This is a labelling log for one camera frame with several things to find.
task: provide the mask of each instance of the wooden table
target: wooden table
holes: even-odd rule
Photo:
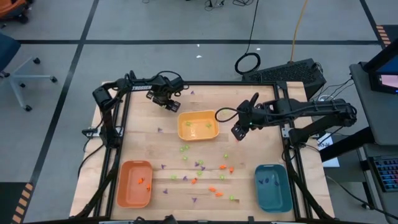
[[[246,221],[248,216],[253,216],[255,221],[294,220],[293,210],[287,213],[266,213],[258,207],[256,201],[254,169],[260,164],[285,165],[281,159],[283,147],[279,127],[250,131],[241,142],[237,142],[230,131],[237,118],[220,123],[220,134],[211,141],[184,142],[177,134],[179,113],[217,110],[225,106],[236,108],[243,100],[251,99],[255,92],[260,95],[257,102],[274,100],[271,86],[191,86],[189,90],[182,92],[181,97],[175,98],[182,105],[178,113],[173,113],[148,100],[145,97],[146,92],[132,93],[120,165],[129,160],[149,161],[154,170],[152,197],[148,206],[131,209],[117,205],[115,195],[111,218],[134,220],[141,216],[147,220],[163,220],[166,215],[173,214],[178,220]],[[302,83],[288,83],[288,92],[290,98],[307,100]],[[119,111],[120,121],[123,105]],[[220,116],[222,119],[231,115],[232,111],[229,111]],[[93,126],[100,119],[96,109]],[[299,118],[295,121],[297,127],[310,123],[311,118]],[[158,128],[163,129],[163,132],[158,133]],[[190,149],[182,154],[179,148],[186,144]],[[307,144],[317,146],[312,140]],[[100,145],[100,139],[90,141],[85,156]],[[102,149],[83,166],[70,215],[77,214],[98,188],[104,152],[105,149]],[[227,159],[223,157],[225,153],[229,155]],[[182,159],[183,155],[188,157],[187,161]],[[301,156],[309,191],[323,209],[334,216],[319,153],[303,148]],[[183,176],[189,179],[197,176],[198,168],[194,163],[199,159],[204,161],[206,169],[198,178],[197,184],[183,181]],[[161,169],[161,164],[166,165],[164,170]],[[234,173],[219,170],[221,164],[234,166]],[[226,179],[220,180],[220,174],[224,174]],[[171,175],[176,175],[178,179],[172,180]],[[208,190],[210,186],[222,191],[224,196],[216,198]],[[163,193],[165,189],[168,189],[168,194]],[[239,202],[230,201],[229,195],[234,195]],[[107,198],[108,192],[105,192],[101,206],[102,215],[105,214]],[[301,217],[305,217],[302,194],[298,188],[297,198]]]

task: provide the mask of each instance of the chair leg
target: chair leg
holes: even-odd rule
[[[11,85],[12,90],[13,90],[14,93],[15,93],[15,96],[17,97],[17,100],[18,100],[19,105],[20,105],[24,110],[26,110],[26,108],[28,107],[28,105],[25,104],[25,101],[24,101],[24,99],[23,99],[23,97],[22,97],[22,92],[21,92],[21,90],[19,89],[19,85],[16,83],[16,81],[15,81],[15,79],[14,79],[13,77],[10,77],[9,82],[10,82],[10,85]]]

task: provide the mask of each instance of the yellow bowl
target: yellow bowl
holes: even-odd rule
[[[215,118],[216,112],[193,111],[178,116],[178,136],[184,141],[208,140],[217,137],[220,129]]]

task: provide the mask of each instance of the black metal frame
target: black metal frame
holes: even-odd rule
[[[218,82],[218,81],[191,81],[191,82],[185,82],[187,85],[236,85],[236,86],[272,86],[274,88],[274,97],[275,100],[278,100],[280,98],[279,96],[279,92],[278,89],[282,89],[284,97],[288,98],[289,94],[287,92],[287,85],[286,82],[266,82],[266,83],[251,83],[251,82],[236,82],[236,81],[231,81],[231,82]],[[129,110],[129,103],[130,103],[130,99],[131,99],[131,94],[132,93],[128,93],[126,95],[126,99],[124,100],[124,109],[123,109],[123,115],[122,115],[122,121],[121,121],[121,128],[123,129],[122,131],[122,144],[116,148],[116,155],[115,155],[115,161],[118,164],[119,167],[119,160],[120,160],[120,154],[121,154],[121,149],[123,146],[123,136],[124,136],[124,130],[126,127],[126,121],[127,121],[127,114],[128,114],[128,110]],[[114,124],[116,124],[116,120],[118,117],[118,112],[119,112],[119,108],[116,108],[114,111],[114,117],[113,117],[113,122]],[[290,124],[291,128],[294,128],[294,123],[291,122]],[[283,147],[284,150],[286,150],[287,147],[289,147],[288,144],[285,143],[285,141],[283,142]],[[104,164],[101,170],[101,179],[99,184],[102,184],[104,181],[104,178],[106,177],[106,174],[108,173],[108,167],[109,167],[109,160],[111,157],[111,150],[112,149],[106,149],[106,153],[105,153],[105,157],[104,157]],[[302,160],[301,160],[301,155],[300,155],[300,151],[296,150],[295,151],[296,156],[295,156],[295,160],[296,160],[296,166],[297,166],[297,171],[298,171],[298,176],[300,177],[300,180],[304,183],[304,185],[306,185],[305,182],[305,176],[304,176],[304,171],[303,171],[303,164],[302,164]],[[108,201],[106,204],[106,213],[105,216],[110,218],[111,216],[111,212],[113,209],[113,203],[114,203],[114,193],[116,191],[116,180],[117,180],[117,176],[112,180],[111,182],[111,186],[109,188],[109,196],[108,196]],[[292,194],[292,200],[293,200],[293,210],[294,210],[294,215],[295,215],[295,219],[299,219],[301,218],[300,215],[300,209],[299,209],[299,203],[297,200],[297,192],[296,192],[296,187],[295,187],[295,183],[294,181],[289,177],[289,185],[290,185],[290,193]],[[94,210],[94,217],[99,217],[100,216],[100,210],[101,210],[101,203],[102,200],[99,199],[98,203],[95,207]],[[311,212],[311,208],[307,202],[307,200],[304,199],[304,205],[305,205],[305,213],[306,213],[306,217],[307,218],[312,218],[312,212]]]

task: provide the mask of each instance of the office chair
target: office chair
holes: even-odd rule
[[[17,67],[12,73],[7,73],[4,71],[4,69],[7,67],[7,65],[10,63],[10,61],[14,58],[14,56],[17,54],[19,48],[21,47],[21,44],[14,40],[11,37],[8,37],[4,34],[0,33],[0,83],[4,82],[9,82],[11,85],[12,90],[15,93],[15,96],[17,97],[17,100],[20,104],[20,106],[26,110],[30,111],[32,110],[32,107],[29,105],[25,104],[24,99],[22,97],[22,93],[20,88],[24,88],[25,84],[18,82],[18,79],[20,78],[26,78],[26,79],[38,79],[38,78],[48,78],[51,80],[51,82],[55,83],[57,82],[57,79],[53,76],[50,75],[17,75],[17,72],[28,62],[32,60],[32,57],[27,59],[23,64]],[[33,60],[35,64],[40,63],[40,59],[35,58]]]

